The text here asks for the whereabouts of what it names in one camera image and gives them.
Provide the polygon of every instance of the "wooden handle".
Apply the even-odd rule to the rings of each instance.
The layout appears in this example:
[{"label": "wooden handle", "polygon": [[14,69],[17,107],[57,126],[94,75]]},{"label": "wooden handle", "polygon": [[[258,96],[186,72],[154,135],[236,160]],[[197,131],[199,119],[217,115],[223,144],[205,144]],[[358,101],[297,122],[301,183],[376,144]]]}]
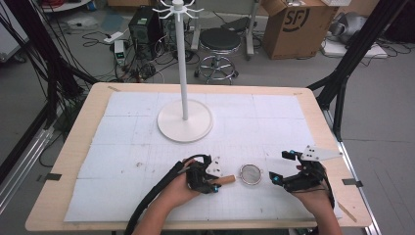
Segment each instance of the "wooden handle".
[{"label": "wooden handle", "polygon": [[220,185],[224,185],[224,184],[228,184],[228,183],[233,183],[235,182],[235,175],[228,175],[228,176],[224,176],[224,177],[220,177],[217,179],[213,179],[210,181],[211,184],[220,184]]}]

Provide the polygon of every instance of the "black post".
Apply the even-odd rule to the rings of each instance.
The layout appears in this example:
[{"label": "black post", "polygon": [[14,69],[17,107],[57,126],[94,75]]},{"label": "black post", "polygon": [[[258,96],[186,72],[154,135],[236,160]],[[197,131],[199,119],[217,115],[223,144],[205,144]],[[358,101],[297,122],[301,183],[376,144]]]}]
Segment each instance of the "black post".
[{"label": "black post", "polygon": [[329,110],[330,103],[337,97],[333,131],[339,141],[342,141],[341,125],[347,81],[379,34],[405,2],[406,0],[380,0],[335,70],[329,76],[307,86],[311,90],[323,87],[316,98],[322,110]]}]

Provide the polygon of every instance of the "white pole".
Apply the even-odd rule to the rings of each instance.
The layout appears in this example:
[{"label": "white pole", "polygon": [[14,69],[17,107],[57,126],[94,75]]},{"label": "white pole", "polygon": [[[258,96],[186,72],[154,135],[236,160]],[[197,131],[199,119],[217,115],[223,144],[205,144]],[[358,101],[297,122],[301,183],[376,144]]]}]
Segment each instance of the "white pole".
[{"label": "white pole", "polygon": [[[181,10],[183,7],[183,1],[173,1],[175,10]],[[186,78],[186,59],[184,48],[184,29],[183,29],[183,17],[181,13],[174,14],[176,23],[176,39],[177,39],[177,58],[179,60],[179,74],[180,74],[180,87],[182,96],[183,107],[183,119],[189,118],[188,106],[187,106],[187,78]]]}]

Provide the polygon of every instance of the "power strip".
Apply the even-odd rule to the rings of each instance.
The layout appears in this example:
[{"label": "power strip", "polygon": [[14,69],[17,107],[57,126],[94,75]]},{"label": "power strip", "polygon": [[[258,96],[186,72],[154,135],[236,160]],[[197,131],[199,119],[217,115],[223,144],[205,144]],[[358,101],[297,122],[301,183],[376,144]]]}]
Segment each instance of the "power strip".
[{"label": "power strip", "polygon": [[118,32],[115,32],[113,35],[111,35],[110,38],[105,38],[104,41],[107,43],[112,43],[114,40],[121,37],[122,35],[123,33],[118,31]]}]

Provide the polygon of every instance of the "black tape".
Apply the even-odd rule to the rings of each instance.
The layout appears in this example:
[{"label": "black tape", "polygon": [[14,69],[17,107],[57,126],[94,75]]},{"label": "black tape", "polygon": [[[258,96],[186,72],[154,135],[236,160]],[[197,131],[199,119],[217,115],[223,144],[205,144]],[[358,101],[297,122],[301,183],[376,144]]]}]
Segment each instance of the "black tape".
[{"label": "black tape", "polygon": [[344,185],[355,185],[357,188],[363,187],[363,183],[362,181],[356,181],[353,178],[349,178],[349,179],[342,179],[342,182]]},{"label": "black tape", "polygon": [[62,177],[61,174],[48,173],[48,174],[46,174],[45,180],[55,180],[55,181],[59,181],[61,179],[61,177]]}]

